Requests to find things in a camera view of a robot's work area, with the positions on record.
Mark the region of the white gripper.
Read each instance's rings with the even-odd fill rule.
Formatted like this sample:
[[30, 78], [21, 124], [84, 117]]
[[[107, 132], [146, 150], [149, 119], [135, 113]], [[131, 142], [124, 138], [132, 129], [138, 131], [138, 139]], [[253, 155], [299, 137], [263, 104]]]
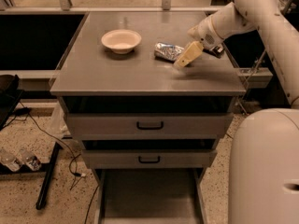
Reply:
[[174, 62], [174, 66], [178, 69], [201, 56], [204, 48], [213, 49], [223, 42], [223, 38], [215, 30], [213, 16], [206, 17], [190, 28], [188, 35], [196, 41], [189, 43]]

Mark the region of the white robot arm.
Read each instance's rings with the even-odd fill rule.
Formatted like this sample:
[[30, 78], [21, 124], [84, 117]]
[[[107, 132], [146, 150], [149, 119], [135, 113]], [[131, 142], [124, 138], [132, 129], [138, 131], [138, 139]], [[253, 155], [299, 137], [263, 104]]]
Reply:
[[237, 74], [250, 89], [277, 77], [288, 107], [246, 117], [235, 132], [229, 166], [228, 224], [299, 224], [299, 33], [279, 0], [233, 0], [188, 32], [193, 42], [175, 62], [184, 67], [226, 38], [258, 32], [273, 67]]

